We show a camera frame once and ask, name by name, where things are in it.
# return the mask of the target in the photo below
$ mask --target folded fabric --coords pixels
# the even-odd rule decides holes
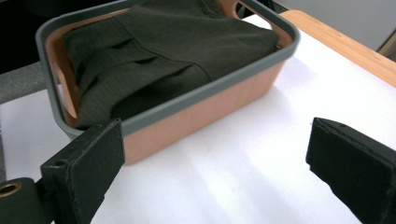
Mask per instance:
[[[81,90],[78,127],[129,117],[276,51],[271,30],[215,0],[146,0],[64,35]]]

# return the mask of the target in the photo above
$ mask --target dark green cloth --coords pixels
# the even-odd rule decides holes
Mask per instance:
[[[276,50],[278,36],[214,0],[146,0],[64,36],[81,89],[78,127],[127,119]]]

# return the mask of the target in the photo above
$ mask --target basket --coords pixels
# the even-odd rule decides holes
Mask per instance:
[[[138,2],[118,1],[65,14],[47,21],[36,33],[53,116],[71,139],[83,131],[75,128],[79,92],[62,36],[81,25],[124,13]],[[225,77],[125,119],[121,124],[125,164],[140,161],[261,98],[272,87],[285,60],[296,50],[297,29],[269,8],[254,0],[218,0],[218,3],[228,17],[239,19],[235,7],[241,4],[268,21],[279,35],[281,49]]]

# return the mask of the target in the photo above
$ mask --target white table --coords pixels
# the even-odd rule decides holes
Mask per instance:
[[[359,223],[309,171],[314,117],[396,149],[396,89],[302,33],[260,100],[124,166],[92,223]],[[8,179],[40,178],[68,138],[45,91],[0,105]]]

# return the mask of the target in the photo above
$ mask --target wooden table edge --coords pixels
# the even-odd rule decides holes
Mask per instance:
[[[396,63],[300,10],[280,14],[303,32],[396,88]]]

